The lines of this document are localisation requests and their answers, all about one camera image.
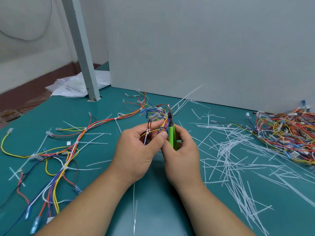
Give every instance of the forearm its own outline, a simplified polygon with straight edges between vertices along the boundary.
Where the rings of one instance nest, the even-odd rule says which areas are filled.
[[[203,183],[178,193],[197,236],[255,236]]]
[[[109,167],[36,236],[104,236],[129,186]]]

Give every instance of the left hand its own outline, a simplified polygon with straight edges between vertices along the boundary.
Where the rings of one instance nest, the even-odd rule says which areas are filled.
[[[152,122],[151,128],[158,128],[163,122],[164,119]],[[144,176],[152,158],[161,149],[167,137],[167,132],[160,132],[147,145],[144,145],[140,141],[140,135],[147,129],[148,124],[144,123],[123,131],[117,142],[113,160],[108,167],[117,179],[129,185]]]

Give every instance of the teal workbench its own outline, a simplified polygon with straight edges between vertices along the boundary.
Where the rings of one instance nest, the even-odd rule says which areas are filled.
[[[108,64],[101,66],[99,70],[108,70]],[[106,87],[100,90],[100,95],[103,99],[95,103],[87,102],[86,98],[64,98],[60,96],[53,96],[34,110],[11,123],[6,128],[0,130],[0,137],[2,138],[5,136],[9,128],[14,128],[12,134],[10,134],[6,139],[4,147],[8,152],[13,154],[31,155],[38,150],[45,138],[45,132],[50,128],[52,128],[51,131],[55,133],[56,131],[54,129],[56,127],[68,127],[65,122],[74,125],[75,127],[85,127],[89,123],[88,112],[91,112],[92,115],[96,116],[99,120],[105,119],[110,114],[112,114],[112,116],[116,116],[119,112],[126,113],[128,111],[122,105],[122,100],[126,99],[126,96],[124,95],[125,92],[129,95],[134,93],[133,91],[125,89]],[[166,103],[173,106],[179,101],[177,98],[154,94],[148,94],[148,97],[150,102],[154,105]],[[188,102],[178,112],[178,114],[174,116],[174,122],[182,124],[183,127],[190,131],[190,134],[194,137],[195,142],[200,145],[200,158],[206,159],[211,158],[210,155],[215,157],[217,156],[218,150],[216,147],[219,147],[219,145],[217,144],[216,147],[211,148],[211,146],[213,146],[213,141],[223,143],[227,141],[227,137],[225,134],[222,134],[222,131],[212,131],[213,129],[196,126],[195,123],[208,123],[208,118],[201,116],[207,114],[211,110],[210,113],[213,116],[209,117],[210,120],[222,122],[233,121],[245,126],[249,125],[246,120],[246,112],[250,112],[251,114],[252,112],[245,109],[209,103],[202,104],[203,106]],[[139,114],[128,119],[118,121],[121,130],[131,128],[144,122],[146,122],[145,116],[139,116]],[[212,142],[210,138],[206,138],[211,131],[212,133],[210,137]],[[79,172],[76,184],[81,189],[85,189],[95,178],[97,178],[98,175],[100,175],[108,167],[110,161],[90,167],[86,166],[95,162],[111,160],[116,147],[116,142],[120,136],[120,131],[115,121],[111,121],[100,127],[92,129],[89,133],[110,133],[111,135],[104,134],[95,140],[99,143],[108,144],[89,144],[80,151],[80,154],[76,157],[79,168],[81,169],[101,167],[101,169],[97,170]],[[89,142],[95,138],[96,135],[84,135],[81,141]],[[205,144],[200,144],[203,139],[205,139]],[[254,144],[260,145],[257,139],[252,139],[250,141]],[[66,140],[61,141],[48,137],[40,150],[65,145]],[[313,183],[315,179],[312,178],[312,176],[315,177],[315,175],[312,173],[312,169],[297,166],[296,164],[282,159],[279,156],[275,156],[278,160],[270,160],[270,158],[264,157],[262,152],[253,150],[252,148],[248,148],[244,145],[235,146],[231,150],[231,153],[242,160],[242,163],[244,164],[251,164],[257,157],[258,159],[256,163],[259,164],[285,164],[292,171],[296,172],[296,174],[305,178],[305,180],[300,178],[286,178],[286,182],[290,183],[291,186],[301,192],[310,201],[315,200],[315,185]],[[13,175],[10,167],[12,170],[17,171],[26,159],[10,157],[2,152],[0,153],[0,158],[0,202],[3,202],[18,183],[18,179],[16,177],[9,180],[9,178]],[[33,161],[29,161],[23,167],[23,170],[28,171],[33,164]],[[213,171],[213,168],[206,166],[214,166],[215,164],[216,161],[211,161],[210,159],[200,162],[201,174],[202,178],[205,179],[205,182],[208,181],[208,178]],[[45,173],[44,168],[44,163],[39,164],[25,181],[25,186],[21,186],[22,193],[24,193],[29,199],[33,199],[41,188],[51,179],[51,177]],[[53,160],[49,161],[49,171],[51,173],[56,173],[59,169],[59,162]],[[274,184],[257,174],[258,172],[261,175],[271,178],[272,176],[269,176],[272,172],[271,170],[273,169],[270,169],[270,167],[261,167],[261,169],[258,170],[244,170],[244,172],[242,171],[240,173],[244,184],[247,184],[247,181],[250,184],[252,197],[257,202],[261,202],[266,206],[272,206],[272,209],[264,210],[258,214],[260,222],[270,235],[313,235],[314,233],[312,227],[306,226],[306,222],[312,223],[312,220],[315,217],[315,210],[313,206],[290,187],[283,187],[283,185]],[[67,170],[66,175],[69,179],[73,179],[75,171]],[[215,171],[215,173],[211,176],[210,182],[222,181],[222,178],[220,179],[220,175],[220,172]],[[240,211],[238,204],[225,185],[221,182],[207,182],[207,187],[239,218],[241,218],[247,226],[249,226],[248,220]],[[61,180],[57,188],[58,200],[73,199],[75,197],[76,194],[73,192],[72,188],[64,180]],[[164,160],[160,152],[154,157],[147,174],[141,180],[136,182],[135,200],[137,200],[135,235],[194,235],[189,218],[187,217],[180,199],[166,179],[164,172]],[[43,200],[40,198],[32,208],[30,219],[25,221],[24,218],[22,218],[7,235],[29,235],[31,225],[34,222],[35,217],[39,214],[42,204]],[[8,202],[6,202],[0,211],[0,235],[4,234],[6,230],[10,228],[10,226],[25,210],[26,206],[27,205],[24,199],[16,193]],[[263,209],[263,207],[259,204],[256,206],[257,211]],[[45,224],[46,217],[47,213],[44,212],[40,227]],[[257,235],[264,235],[252,221],[250,222]],[[133,187],[131,187],[125,193],[117,206],[106,235],[133,235],[133,228]]]

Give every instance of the white plastic bag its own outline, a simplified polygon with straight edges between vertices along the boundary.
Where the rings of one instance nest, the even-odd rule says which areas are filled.
[[[95,70],[95,76],[98,89],[111,84],[109,71]],[[82,72],[76,76],[57,79],[54,84],[47,86],[46,89],[52,92],[51,96],[61,95],[77,98],[88,94]]]

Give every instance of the fingernail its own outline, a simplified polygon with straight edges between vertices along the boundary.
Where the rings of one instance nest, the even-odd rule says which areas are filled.
[[[161,132],[160,134],[163,136],[163,138],[167,137],[167,132],[165,132],[165,131]]]

